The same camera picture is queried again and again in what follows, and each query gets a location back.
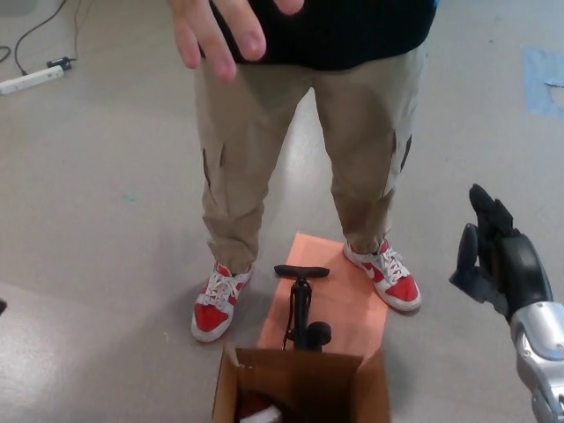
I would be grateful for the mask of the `person bare hand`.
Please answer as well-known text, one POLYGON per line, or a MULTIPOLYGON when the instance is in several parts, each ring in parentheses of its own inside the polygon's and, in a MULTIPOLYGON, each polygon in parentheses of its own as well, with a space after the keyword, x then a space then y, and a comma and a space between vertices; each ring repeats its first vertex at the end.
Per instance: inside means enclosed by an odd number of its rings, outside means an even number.
POLYGON ((238 84, 234 49, 220 28, 223 19, 242 58, 255 63, 271 46, 271 30, 249 1, 170 1, 178 52, 191 69, 207 66, 231 91, 238 84))

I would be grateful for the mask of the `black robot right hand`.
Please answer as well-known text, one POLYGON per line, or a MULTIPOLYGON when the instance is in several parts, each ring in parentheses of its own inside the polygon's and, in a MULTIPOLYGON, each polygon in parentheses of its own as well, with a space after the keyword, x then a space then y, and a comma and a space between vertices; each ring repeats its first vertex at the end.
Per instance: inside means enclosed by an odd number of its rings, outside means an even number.
POLYGON ((449 282, 473 300, 492 304, 507 321, 522 308, 552 301, 538 252, 503 202, 478 184, 471 186, 469 199, 477 222, 464 227, 449 282))

